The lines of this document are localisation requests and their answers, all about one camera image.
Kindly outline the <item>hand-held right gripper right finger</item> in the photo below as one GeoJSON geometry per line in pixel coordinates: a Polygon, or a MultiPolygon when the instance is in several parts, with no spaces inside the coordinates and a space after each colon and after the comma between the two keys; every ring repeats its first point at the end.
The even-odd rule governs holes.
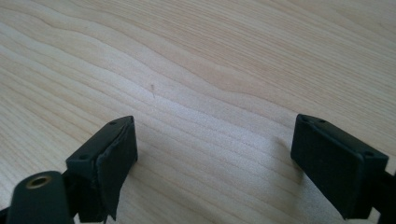
{"type": "Polygon", "coordinates": [[[291,158],[344,219],[389,219],[389,157],[330,122],[300,114],[291,158]]]}

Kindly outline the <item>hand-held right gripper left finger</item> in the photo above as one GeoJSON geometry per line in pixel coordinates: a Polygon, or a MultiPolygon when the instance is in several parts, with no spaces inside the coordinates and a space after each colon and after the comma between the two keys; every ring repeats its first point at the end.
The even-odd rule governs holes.
{"type": "Polygon", "coordinates": [[[66,159],[65,188],[71,214],[82,223],[114,218],[121,187],[137,158],[132,116],[102,127],[66,159]]]}

